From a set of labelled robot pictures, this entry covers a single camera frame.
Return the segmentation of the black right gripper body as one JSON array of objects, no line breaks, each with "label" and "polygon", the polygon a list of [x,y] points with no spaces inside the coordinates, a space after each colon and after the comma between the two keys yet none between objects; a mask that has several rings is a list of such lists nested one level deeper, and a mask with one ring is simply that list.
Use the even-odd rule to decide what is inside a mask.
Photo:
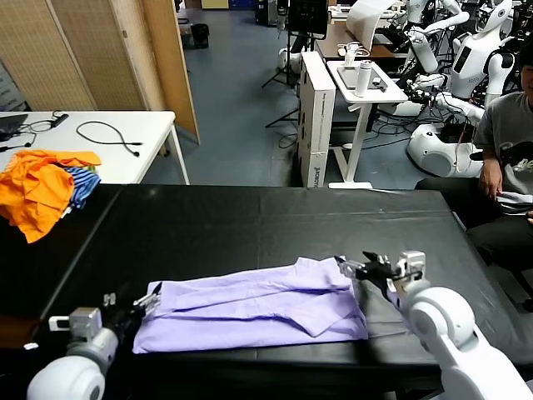
[{"label": "black right gripper body", "polygon": [[387,292],[390,283],[399,278],[399,272],[388,262],[370,261],[363,263],[362,267],[357,269],[356,278],[358,280],[367,280],[382,292]]}]

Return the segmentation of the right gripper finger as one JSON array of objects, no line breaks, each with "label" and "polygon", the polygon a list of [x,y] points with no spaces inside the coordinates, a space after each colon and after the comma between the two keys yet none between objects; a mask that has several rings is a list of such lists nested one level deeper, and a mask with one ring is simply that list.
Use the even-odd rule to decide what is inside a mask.
[{"label": "right gripper finger", "polygon": [[365,256],[367,261],[365,262],[365,265],[367,267],[383,267],[383,268],[389,268],[391,266],[390,258],[385,254],[378,254],[375,252],[368,252],[363,251],[362,254]]},{"label": "right gripper finger", "polygon": [[340,272],[346,278],[351,280],[366,280],[367,270],[366,264],[347,260],[341,256],[334,257]]}]

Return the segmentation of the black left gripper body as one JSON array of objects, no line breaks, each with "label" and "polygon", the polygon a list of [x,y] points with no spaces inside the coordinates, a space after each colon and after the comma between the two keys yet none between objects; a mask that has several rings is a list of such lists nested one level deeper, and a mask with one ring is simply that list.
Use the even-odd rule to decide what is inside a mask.
[{"label": "black left gripper body", "polygon": [[115,333],[136,332],[144,317],[145,312],[138,307],[108,307],[102,312],[103,326]]}]

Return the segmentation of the person's right hand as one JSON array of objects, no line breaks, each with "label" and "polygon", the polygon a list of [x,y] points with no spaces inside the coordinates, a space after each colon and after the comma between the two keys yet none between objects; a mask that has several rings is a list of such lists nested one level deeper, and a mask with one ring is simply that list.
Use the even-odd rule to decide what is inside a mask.
[{"label": "person's right hand", "polygon": [[498,164],[486,163],[480,175],[480,186],[483,193],[495,201],[502,191],[502,173]]}]

